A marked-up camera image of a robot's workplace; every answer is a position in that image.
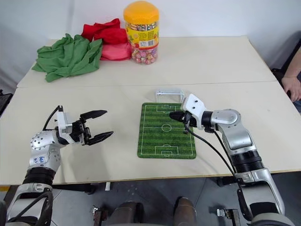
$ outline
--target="person's arm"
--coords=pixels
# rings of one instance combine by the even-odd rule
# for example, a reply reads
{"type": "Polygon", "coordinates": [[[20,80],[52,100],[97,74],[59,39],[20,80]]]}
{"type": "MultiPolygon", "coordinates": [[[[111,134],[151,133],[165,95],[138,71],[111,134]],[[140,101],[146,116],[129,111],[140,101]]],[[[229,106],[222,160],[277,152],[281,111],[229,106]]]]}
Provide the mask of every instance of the person's arm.
{"type": "Polygon", "coordinates": [[[282,84],[285,92],[291,92],[291,101],[301,99],[301,83],[297,79],[298,74],[301,72],[301,48],[293,57],[287,71],[283,77],[282,84]]]}

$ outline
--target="green cloth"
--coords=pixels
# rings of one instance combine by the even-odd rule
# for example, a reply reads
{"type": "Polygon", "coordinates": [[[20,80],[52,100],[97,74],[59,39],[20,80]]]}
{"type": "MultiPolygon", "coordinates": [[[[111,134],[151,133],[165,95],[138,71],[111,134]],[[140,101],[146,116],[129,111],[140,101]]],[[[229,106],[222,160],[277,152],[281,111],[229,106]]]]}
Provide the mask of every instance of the green cloth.
{"type": "Polygon", "coordinates": [[[169,117],[181,104],[144,103],[141,110],[137,154],[140,158],[195,159],[194,137],[182,122],[169,117]]]}
{"type": "Polygon", "coordinates": [[[37,63],[32,69],[46,72],[45,79],[48,82],[93,72],[99,68],[102,49],[102,39],[89,42],[78,34],[74,39],[66,34],[66,37],[51,47],[43,46],[38,49],[37,63]]]}

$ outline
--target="black chair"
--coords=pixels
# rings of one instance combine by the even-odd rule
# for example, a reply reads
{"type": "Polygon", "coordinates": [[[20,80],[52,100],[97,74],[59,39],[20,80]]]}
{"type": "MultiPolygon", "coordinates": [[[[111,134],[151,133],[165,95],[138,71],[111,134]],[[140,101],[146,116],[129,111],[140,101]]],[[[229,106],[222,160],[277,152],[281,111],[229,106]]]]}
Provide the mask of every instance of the black chair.
{"type": "Polygon", "coordinates": [[[3,94],[2,91],[0,89],[0,117],[13,96],[11,93],[3,94]]]}
{"type": "Polygon", "coordinates": [[[297,45],[295,46],[295,48],[293,49],[292,53],[290,54],[290,56],[288,57],[288,59],[285,61],[285,63],[283,64],[283,66],[280,69],[277,68],[273,68],[271,71],[273,73],[273,75],[276,77],[276,79],[278,80],[278,82],[280,83],[280,85],[283,87],[282,85],[282,78],[284,77],[288,66],[290,65],[293,57],[295,56],[295,54],[297,53],[297,51],[299,50],[299,48],[301,47],[301,39],[299,39],[297,45]]]}

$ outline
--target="black cable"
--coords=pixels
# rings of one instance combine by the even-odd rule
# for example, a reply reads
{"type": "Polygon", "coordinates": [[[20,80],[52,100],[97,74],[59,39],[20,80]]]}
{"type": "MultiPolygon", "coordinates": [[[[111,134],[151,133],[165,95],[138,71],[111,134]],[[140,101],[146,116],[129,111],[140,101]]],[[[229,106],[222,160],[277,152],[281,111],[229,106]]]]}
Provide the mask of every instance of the black cable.
{"type": "Polygon", "coordinates": [[[45,200],[46,202],[46,203],[44,202],[45,207],[43,206],[42,213],[34,226],[50,225],[50,221],[52,217],[53,194],[51,191],[49,191],[49,193],[51,195],[48,197],[48,200],[45,200]]]}
{"type": "Polygon", "coordinates": [[[228,152],[227,152],[227,150],[226,150],[226,148],[225,148],[225,145],[224,145],[223,142],[222,142],[222,139],[220,138],[220,136],[217,134],[217,132],[216,132],[215,130],[213,131],[213,133],[214,133],[215,136],[217,137],[217,139],[218,139],[218,141],[220,142],[222,148],[224,149],[224,151],[225,151],[225,153],[226,153],[228,159],[230,160],[230,156],[229,156],[229,154],[228,154],[228,152]]]}
{"type": "Polygon", "coordinates": [[[45,125],[43,127],[43,131],[47,131],[47,130],[50,130],[50,129],[46,129],[50,119],[52,118],[52,116],[56,113],[56,111],[58,110],[58,106],[53,110],[53,112],[49,115],[48,119],[46,120],[45,122],[45,125]]]}
{"type": "Polygon", "coordinates": [[[38,201],[43,198],[47,198],[45,201],[47,202],[47,206],[45,208],[45,212],[43,212],[43,218],[49,211],[52,211],[52,203],[53,203],[53,194],[52,192],[44,192],[39,197],[37,197],[34,201],[32,201],[28,206],[26,206],[17,216],[11,218],[8,223],[15,222],[18,218],[20,218],[25,212],[27,212],[32,206],[34,206],[38,201]]]}
{"type": "Polygon", "coordinates": [[[203,141],[205,144],[207,144],[209,147],[211,147],[219,156],[220,158],[223,160],[223,162],[226,164],[226,166],[228,167],[228,169],[230,170],[231,174],[235,177],[234,171],[233,169],[230,167],[230,165],[227,163],[227,161],[225,160],[225,158],[222,156],[222,154],[215,148],[212,146],[211,143],[209,143],[208,141],[206,141],[204,138],[200,137],[199,135],[195,134],[194,132],[192,132],[188,126],[186,124],[184,124],[185,129],[192,134],[193,136],[195,136],[196,138],[200,139],[201,141],[203,141]]]}

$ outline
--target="soccer field mat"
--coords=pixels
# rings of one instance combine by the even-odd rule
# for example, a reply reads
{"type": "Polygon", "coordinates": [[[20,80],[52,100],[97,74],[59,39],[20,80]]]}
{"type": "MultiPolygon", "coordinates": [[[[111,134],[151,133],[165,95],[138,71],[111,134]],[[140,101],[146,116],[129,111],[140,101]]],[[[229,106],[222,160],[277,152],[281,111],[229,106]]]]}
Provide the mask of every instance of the soccer field mat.
{"type": "Polygon", "coordinates": [[[194,137],[184,134],[184,124],[169,117],[181,104],[142,105],[138,157],[156,159],[195,159],[194,137]]]}

